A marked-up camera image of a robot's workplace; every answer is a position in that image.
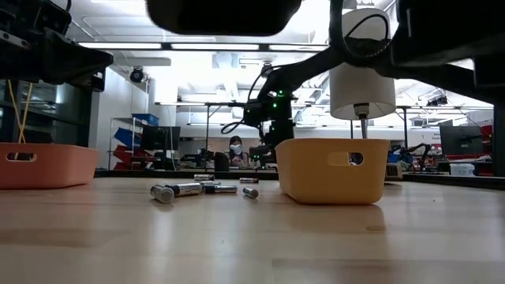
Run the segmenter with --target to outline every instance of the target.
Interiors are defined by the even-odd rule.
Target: ceiling
[[[60,6],[66,0],[53,0]],[[353,0],[346,1],[352,5]],[[395,0],[359,0],[358,6],[375,6],[387,9],[391,28],[395,20]],[[182,36],[156,27],[146,14],[144,0],[80,0],[74,1],[71,14],[73,24],[67,36],[77,42],[209,42],[209,43],[302,43],[325,44],[329,0],[304,0],[298,13],[278,35],[270,37],[238,36]],[[179,95],[184,100],[222,101],[231,99],[232,91],[239,100],[246,100],[248,90],[260,73],[263,62],[273,65],[298,62],[311,54],[289,53],[234,53],[234,52],[177,52],[177,51],[122,51],[114,52],[114,69],[126,75],[131,62],[143,62],[144,70],[157,80],[170,79],[179,83]],[[169,58],[170,67],[163,61]],[[326,74],[306,82],[295,94],[298,103],[328,104],[328,92],[324,90]],[[259,80],[260,88],[264,80]],[[428,99],[442,90],[415,80],[395,81],[398,105],[425,106]],[[454,94],[446,94],[449,105],[486,107],[487,103]]]

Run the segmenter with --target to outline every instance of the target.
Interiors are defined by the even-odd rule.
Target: table surface
[[[262,181],[258,200],[191,196],[164,205],[148,194],[157,182],[175,181],[99,178],[73,189],[0,191],[0,279],[505,282],[505,192],[398,183],[376,206],[311,207]]]

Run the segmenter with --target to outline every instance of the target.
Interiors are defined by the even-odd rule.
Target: blue bin
[[[159,124],[159,118],[152,114],[132,114],[132,117],[145,121],[152,126],[158,126]]]
[[[123,143],[128,149],[132,148],[132,130],[120,127],[114,134],[114,138]],[[138,133],[135,133],[134,144],[136,148],[140,147],[140,135]]]

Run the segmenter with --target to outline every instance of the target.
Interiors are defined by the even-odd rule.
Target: computer monitor
[[[440,126],[444,155],[470,155],[484,152],[481,127]]]
[[[179,126],[145,126],[140,147],[144,150],[178,150],[180,135]]]

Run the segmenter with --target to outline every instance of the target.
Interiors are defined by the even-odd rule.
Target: face mask
[[[240,155],[242,153],[242,145],[230,145],[230,150],[236,155]]]

